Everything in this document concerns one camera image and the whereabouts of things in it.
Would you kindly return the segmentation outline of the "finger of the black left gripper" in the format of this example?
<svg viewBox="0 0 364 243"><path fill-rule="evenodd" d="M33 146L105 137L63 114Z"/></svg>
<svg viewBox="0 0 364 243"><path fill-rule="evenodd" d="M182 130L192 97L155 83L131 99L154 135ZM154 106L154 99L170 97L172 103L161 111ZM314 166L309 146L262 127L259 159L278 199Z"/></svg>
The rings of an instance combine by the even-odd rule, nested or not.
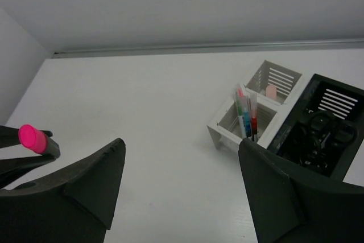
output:
<svg viewBox="0 0 364 243"><path fill-rule="evenodd" d="M1 188L5 188L30 171L57 159L51 155L36 154L22 146L18 138L19 129L1 126ZM41 131L52 139L51 131Z"/></svg>

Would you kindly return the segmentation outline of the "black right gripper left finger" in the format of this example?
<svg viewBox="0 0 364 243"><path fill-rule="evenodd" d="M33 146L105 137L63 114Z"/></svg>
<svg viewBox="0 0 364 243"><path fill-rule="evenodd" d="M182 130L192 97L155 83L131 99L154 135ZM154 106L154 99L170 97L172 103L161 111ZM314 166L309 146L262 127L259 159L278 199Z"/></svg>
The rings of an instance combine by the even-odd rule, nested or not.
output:
<svg viewBox="0 0 364 243"><path fill-rule="evenodd" d="M69 166L4 189L41 157L1 161L1 242L103 242L111 228L126 145L115 139Z"/></svg>

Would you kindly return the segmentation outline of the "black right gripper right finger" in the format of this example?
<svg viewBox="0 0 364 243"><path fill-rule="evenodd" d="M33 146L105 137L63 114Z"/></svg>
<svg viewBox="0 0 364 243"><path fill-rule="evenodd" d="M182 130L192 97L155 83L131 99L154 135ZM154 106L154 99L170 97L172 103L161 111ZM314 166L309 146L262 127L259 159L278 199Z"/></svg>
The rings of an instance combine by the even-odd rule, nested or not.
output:
<svg viewBox="0 0 364 243"><path fill-rule="evenodd" d="M300 167L249 139L238 156L258 242L363 242L363 187Z"/></svg>

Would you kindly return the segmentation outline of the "pink highlighter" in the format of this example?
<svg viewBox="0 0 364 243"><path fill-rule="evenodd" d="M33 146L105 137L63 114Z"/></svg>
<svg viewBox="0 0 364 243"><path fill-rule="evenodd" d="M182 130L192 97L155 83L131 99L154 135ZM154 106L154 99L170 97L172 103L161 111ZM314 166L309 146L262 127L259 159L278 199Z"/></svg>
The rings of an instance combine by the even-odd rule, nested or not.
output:
<svg viewBox="0 0 364 243"><path fill-rule="evenodd" d="M60 157L59 145L46 135L45 132L36 129L32 125L25 124L18 130L20 144L39 155L51 155Z"/></svg>

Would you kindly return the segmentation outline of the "black handled scissors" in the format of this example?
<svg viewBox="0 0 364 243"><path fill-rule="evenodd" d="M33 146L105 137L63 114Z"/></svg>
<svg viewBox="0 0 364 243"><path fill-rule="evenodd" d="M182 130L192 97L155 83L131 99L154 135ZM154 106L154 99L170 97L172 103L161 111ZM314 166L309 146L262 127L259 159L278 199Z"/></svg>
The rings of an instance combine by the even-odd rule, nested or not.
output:
<svg viewBox="0 0 364 243"><path fill-rule="evenodd" d="M294 144L299 147L299 164L303 167L326 168L326 154L324 149L330 132L314 131L300 125L296 129Z"/></svg>
<svg viewBox="0 0 364 243"><path fill-rule="evenodd" d="M355 123L337 118L327 110L311 113L307 125L309 130L330 132L325 149L345 149L358 137Z"/></svg>

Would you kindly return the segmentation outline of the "green pen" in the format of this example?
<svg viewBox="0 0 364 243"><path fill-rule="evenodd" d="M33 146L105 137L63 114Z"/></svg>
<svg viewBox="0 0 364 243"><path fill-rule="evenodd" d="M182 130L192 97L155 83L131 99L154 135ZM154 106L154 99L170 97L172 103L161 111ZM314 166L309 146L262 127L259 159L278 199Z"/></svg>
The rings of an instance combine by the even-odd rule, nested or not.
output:
<svg viewBox="0 0 364 243"><path fill-rule="evenodd" d="M244 139L244 138L247 137L247 134L246 134L245 123L244 123L244 119L243 119L243 111L242 111L241 103L240 103L237 92L235 92L234 99L235 99L235 106L237 108L237 114L238 114L238 120L239 120L241 135L242 135L242 139Z"/></svg>

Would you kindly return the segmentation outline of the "red ink pen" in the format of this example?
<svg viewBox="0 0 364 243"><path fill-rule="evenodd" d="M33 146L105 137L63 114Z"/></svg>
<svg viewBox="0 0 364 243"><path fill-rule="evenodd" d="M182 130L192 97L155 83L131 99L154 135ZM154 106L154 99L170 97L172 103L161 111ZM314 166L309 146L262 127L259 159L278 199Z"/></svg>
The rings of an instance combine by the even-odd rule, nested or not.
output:
<svg viewBox="0 0 364 243"><path fill-rule="evenodd" d="M250 94L250 118L251 118L251 129L253 135L253 141L258 142L258 102L257 94Z"/></svg>

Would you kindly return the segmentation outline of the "pink eraser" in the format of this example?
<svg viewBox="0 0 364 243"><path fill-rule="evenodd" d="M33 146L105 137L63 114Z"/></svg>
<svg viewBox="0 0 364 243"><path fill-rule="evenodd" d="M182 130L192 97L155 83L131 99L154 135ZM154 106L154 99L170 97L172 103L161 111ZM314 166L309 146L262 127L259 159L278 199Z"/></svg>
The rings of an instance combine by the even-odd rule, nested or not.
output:
<svg viewBox="0 0 364 243"><path fill-rule="evenodd" d="M274 101L277 100L277 87L274 85L268 85L266 87L266 97Z"/></svg>

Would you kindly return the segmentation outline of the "blue ink pen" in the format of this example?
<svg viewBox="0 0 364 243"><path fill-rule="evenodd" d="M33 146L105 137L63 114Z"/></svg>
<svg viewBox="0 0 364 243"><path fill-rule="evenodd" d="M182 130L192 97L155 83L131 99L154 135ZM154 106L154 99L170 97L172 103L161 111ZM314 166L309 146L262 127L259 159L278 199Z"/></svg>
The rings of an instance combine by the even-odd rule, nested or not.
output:
<svg viewBox="0 0 364 243"><path fill-rule="evenodd" d="M245 121L246 135L249 139L252 139L253 135L250 122L250 113L249 113L248 100L246 96L242 97L242 106L243 106L243 116Z"/></svg>

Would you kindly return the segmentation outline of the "pink pen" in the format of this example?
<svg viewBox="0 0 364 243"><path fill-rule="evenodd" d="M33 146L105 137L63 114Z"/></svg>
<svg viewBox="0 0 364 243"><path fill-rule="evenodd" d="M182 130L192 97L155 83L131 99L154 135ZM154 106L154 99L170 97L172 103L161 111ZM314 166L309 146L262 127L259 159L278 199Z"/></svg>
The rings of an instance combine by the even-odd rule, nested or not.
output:
<svg viewBox="0 0 364 243"><path fill-rule="evenodd" d="M238 93L238 97L239 97L241 107L242 107L242 111L243 111L242 97L244 96L244 94L243 94L242 88L241 88L241 86L239 84L235 87L235 91Z"/></svg>

